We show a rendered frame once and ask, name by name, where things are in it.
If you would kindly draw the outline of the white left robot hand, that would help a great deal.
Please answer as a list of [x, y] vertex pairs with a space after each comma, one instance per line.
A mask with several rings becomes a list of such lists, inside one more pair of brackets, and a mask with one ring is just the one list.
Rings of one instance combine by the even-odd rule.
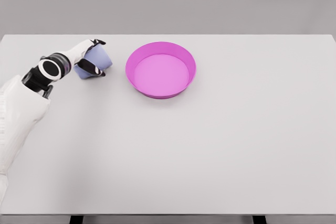
[[82, 41], [78, 45], [74, 46], [72, 49], [70, 49], [66, 55], [69, 58], [72, 67], [74, 66], [82, 59], [84, 58], [87, 51], [95, 47], [96, 45], [101, 44], [102, 46], [106, 43], [99, 39], [90, 40], [87, 39], [85, 41]]

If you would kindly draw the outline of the pale blue cup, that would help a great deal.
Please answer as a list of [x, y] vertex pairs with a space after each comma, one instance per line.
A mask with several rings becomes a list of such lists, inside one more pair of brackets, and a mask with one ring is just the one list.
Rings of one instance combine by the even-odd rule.
[[112, 61], [101, 44], [86, 52], [75, 66], [74, 71], [80, 79], [104, 77], [105, 70], [112, 66]]

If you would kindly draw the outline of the pink round plate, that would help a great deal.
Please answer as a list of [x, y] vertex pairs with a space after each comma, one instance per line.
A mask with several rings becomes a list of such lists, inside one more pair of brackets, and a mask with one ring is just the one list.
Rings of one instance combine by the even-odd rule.
[[127, 59], [125, 74], [132, 86], [154, 99], [182, 93], [196, 76], [196, 61], [184, 47], [166, 41], [151, 42]]

